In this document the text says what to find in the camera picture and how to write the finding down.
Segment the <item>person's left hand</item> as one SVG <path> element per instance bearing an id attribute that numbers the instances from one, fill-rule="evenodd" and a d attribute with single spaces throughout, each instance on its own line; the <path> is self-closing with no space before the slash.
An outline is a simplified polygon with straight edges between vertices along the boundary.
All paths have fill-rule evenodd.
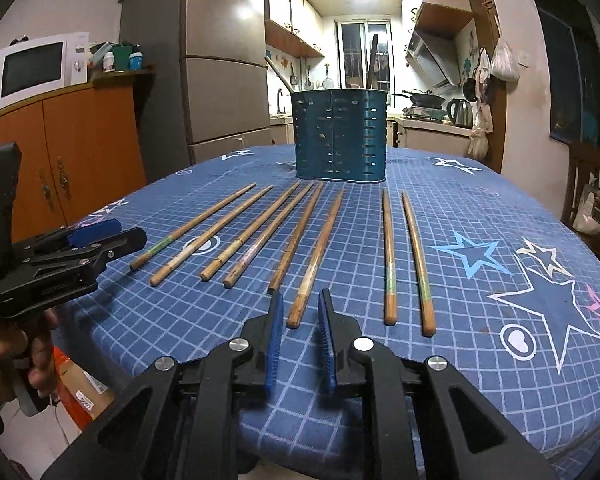
<path id="1" fill-rule="evenodd" d="M 17 356 L 27 353 L 30 359 L 28 382 L 44 398 L 57 387 L 52 331 L 58 319 L 46 310 L 35 328 L 22 330 L 17 324 L 0 323 L 0 407 L 15 399 L 12 373 L 9 371 Z"/>

